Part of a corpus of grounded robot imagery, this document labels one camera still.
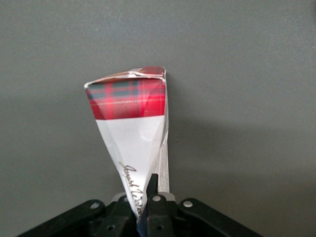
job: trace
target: gray background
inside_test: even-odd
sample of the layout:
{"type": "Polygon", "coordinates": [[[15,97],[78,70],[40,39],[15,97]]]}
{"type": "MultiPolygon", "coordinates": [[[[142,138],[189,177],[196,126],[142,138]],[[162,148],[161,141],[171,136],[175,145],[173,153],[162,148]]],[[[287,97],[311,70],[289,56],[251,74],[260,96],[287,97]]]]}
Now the gray background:
{"type": "Polygon", "coordinates": [[[0,236],[123,191],[83,85],[150,65],[177,200],[316,236],[314,1],[1,0],[0,20],[0,236]]]}

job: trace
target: black mount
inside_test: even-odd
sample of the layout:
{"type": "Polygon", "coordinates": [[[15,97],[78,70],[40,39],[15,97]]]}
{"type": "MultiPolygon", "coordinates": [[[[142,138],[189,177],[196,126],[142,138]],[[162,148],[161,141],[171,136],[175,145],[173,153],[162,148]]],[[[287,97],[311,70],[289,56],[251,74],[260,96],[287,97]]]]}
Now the black mount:
{"type": "MultiPolygon", "coordinates": [[[[147,188],[147,206],[139,232],[147,237],[261,237],[204,203],[187,198],[176,204],[158,193],[158,175],[147,188]]],[[[126,196],[105,206],[89,200],[18,237],[139,237],[126,196]]]]}

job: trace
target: gray wall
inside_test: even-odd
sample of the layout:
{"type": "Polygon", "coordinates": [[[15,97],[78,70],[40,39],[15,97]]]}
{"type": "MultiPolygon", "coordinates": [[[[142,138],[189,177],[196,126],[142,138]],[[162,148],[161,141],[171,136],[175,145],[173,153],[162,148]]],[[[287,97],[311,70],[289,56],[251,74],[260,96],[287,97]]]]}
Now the gray wall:
{"type": "Polygon", "coordinates": [[[315,1],[1,0],[0,20],[0,236],[123,191],[83,85],[150,65],[177,200],[316,236],[315,1]]]}

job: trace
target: metal bolt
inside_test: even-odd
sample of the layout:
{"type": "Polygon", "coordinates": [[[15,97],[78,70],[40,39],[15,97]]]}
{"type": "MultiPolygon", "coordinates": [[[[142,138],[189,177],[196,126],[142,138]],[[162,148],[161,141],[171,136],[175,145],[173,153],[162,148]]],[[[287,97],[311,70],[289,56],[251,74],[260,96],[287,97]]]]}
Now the metal bolt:
{"type": "Polygon", "coordinates": [[[193,206],[193,203],[190,202],[190,201],[185,201],[185,202],[183,203],[183,205],[184,205],[185,207],[191,207],[191,206],[193,206]]]}
{"type": "Polygon", "coordinates": [[[161,200],[161,197],[160,196],[154,196],[153,197],[153,201],[160,201],[161,200]]]}
{"type": "Polygon", "coordinates": [[[99,206],[100,206],[100,203],[95,202],[94,204],[92,204],[92,205],[90,206],[90,209],[96,209],[96,208],[98,208],[99,206]]]}

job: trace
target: red plaid print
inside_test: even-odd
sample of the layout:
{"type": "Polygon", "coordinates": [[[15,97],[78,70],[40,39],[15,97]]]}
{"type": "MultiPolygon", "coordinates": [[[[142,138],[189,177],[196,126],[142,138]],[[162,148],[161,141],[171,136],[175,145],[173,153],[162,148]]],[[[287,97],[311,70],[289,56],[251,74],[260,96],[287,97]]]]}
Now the red plaid print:
{"type": "Polygon", "coordinates": [[[164,115],[165,84],[160,79],[112,79],[86,89],[95,119],[164,115]]]}

